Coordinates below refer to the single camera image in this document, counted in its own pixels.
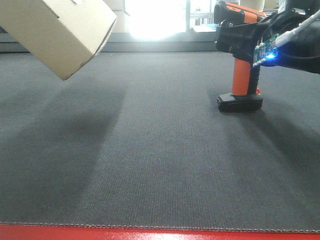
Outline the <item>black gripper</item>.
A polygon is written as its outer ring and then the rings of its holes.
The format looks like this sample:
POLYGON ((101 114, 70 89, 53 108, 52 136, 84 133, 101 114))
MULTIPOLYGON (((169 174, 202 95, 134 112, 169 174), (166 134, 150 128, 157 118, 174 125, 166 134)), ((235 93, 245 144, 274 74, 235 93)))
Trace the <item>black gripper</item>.
POLYGON ((259 25, 263 33, 257 45, 273 35, 277 59, 261 66, 281 66, 318 74, 320 72, 320 2, 318 0, 285 0, 277 12, 265 16, 259 25))

